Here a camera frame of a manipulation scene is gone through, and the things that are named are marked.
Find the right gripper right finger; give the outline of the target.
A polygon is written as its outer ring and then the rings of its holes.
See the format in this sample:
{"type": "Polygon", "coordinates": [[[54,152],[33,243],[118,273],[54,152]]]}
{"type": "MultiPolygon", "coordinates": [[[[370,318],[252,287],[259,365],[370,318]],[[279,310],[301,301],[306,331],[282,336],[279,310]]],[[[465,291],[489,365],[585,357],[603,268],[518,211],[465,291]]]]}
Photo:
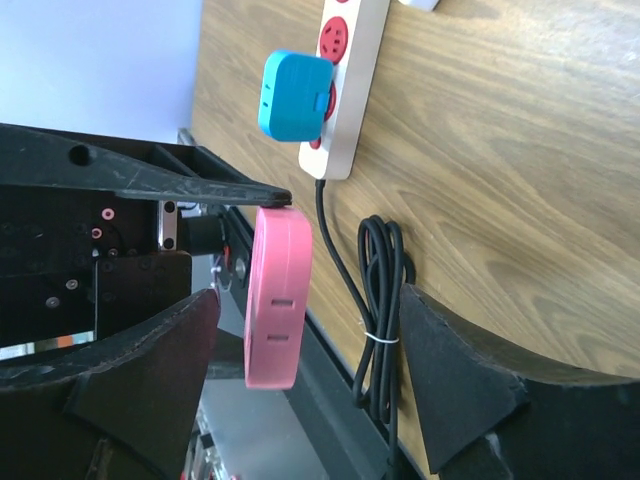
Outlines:
{"type": "Polygon", "coordinates": [[[429,469],[442,479],[635,479],[639,382],[534,353],[413,285],[401,336],[429,469]]]}

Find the blue plug adapter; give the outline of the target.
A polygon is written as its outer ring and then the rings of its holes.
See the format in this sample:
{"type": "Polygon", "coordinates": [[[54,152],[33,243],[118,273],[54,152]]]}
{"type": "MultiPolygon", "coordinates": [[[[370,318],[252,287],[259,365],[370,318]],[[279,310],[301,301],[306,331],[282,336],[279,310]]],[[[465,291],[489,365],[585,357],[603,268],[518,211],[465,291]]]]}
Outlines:
{"type": "Polygon", "coordinates": [[[258,124],[279,142],[307,142],[320,137],[329,106],[333,64],[322,57],[276,50],[267,58],[262,78],[258,124]]]}

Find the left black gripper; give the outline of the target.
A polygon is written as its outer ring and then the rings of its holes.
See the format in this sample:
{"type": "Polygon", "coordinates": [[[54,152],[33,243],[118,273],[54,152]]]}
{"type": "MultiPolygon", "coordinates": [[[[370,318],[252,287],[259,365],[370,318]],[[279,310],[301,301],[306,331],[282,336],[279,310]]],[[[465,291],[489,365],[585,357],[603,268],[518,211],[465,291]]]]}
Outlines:
{"type": "Polygon", "coordinates": [[[20,186],[1,190],[4,347],[106,338],[190,296],[193,257],[223,250],[220,219],[149,200],[292,204],[290,191],[203,146],[11,124],[1,126],[1,184],[20,186]]]}

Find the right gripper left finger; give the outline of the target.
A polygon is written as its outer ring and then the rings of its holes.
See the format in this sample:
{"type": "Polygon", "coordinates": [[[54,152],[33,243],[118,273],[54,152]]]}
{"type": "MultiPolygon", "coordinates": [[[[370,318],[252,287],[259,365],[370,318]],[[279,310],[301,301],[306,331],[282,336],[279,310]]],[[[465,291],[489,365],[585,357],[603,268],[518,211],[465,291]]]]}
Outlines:
{"type": "Polygon", "coordinates": [[[106,339],[2,362],[2,478],[179,478],[219,311],[202,290],[106,339]]]}

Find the small pink plug adapter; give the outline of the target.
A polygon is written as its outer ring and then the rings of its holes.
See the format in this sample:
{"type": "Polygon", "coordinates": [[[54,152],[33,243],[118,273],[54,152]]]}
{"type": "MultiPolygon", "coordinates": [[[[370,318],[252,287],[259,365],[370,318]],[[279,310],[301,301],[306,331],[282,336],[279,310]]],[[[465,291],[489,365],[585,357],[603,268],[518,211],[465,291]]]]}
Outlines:
{"type": "Polygon", "coordinates": [[[257,209],[244,332],[251,389],[283,390],[295,382],[312,259],[312,228],[303,213],[257,209]]]}

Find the white red power strip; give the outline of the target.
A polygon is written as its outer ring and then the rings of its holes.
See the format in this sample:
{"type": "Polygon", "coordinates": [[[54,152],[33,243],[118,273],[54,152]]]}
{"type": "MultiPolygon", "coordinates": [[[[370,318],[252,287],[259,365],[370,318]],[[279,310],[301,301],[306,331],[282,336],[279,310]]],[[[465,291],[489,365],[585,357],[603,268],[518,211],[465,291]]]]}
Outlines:
{"type": "Polygon", "coordinates": [[[324,3],[316,53],[333,64],[331,99],[320,137],[298,156],[315,179],[351,173],[389,8],[389,0],[324,3]]]}

